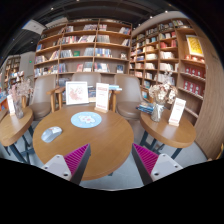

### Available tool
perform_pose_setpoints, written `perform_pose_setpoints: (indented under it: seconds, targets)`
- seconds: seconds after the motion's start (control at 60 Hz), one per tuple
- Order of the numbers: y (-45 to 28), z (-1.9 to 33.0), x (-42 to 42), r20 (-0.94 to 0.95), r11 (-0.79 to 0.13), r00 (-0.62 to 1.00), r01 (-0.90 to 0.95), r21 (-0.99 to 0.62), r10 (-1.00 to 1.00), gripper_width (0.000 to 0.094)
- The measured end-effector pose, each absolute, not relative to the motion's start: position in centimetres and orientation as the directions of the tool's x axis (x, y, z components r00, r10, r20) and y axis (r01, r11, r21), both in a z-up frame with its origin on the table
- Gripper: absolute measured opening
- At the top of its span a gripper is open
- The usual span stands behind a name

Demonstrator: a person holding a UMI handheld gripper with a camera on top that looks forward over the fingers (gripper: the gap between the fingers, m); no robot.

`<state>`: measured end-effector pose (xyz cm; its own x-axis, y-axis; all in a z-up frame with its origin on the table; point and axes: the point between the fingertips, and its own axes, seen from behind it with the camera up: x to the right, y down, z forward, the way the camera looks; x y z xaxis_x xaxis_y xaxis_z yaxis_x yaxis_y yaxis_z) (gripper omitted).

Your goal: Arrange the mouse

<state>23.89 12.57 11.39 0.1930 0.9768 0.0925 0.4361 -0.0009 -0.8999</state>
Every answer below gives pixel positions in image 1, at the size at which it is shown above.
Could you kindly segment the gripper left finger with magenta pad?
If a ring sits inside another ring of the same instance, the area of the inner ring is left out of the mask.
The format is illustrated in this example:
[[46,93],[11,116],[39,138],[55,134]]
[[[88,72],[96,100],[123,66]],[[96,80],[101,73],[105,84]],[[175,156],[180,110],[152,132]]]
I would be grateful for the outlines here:
[[90,145],[86,144],[65,156],[55,155],[42,169],[79,185],[90,155]]

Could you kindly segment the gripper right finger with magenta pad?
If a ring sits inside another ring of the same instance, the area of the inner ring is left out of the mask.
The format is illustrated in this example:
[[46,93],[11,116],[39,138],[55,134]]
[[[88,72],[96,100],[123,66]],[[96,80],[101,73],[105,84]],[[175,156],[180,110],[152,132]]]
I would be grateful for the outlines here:
[[157,155],[135,143],[132,144],[132,155],[144,185],[182,169],[182,166],[167,154]]

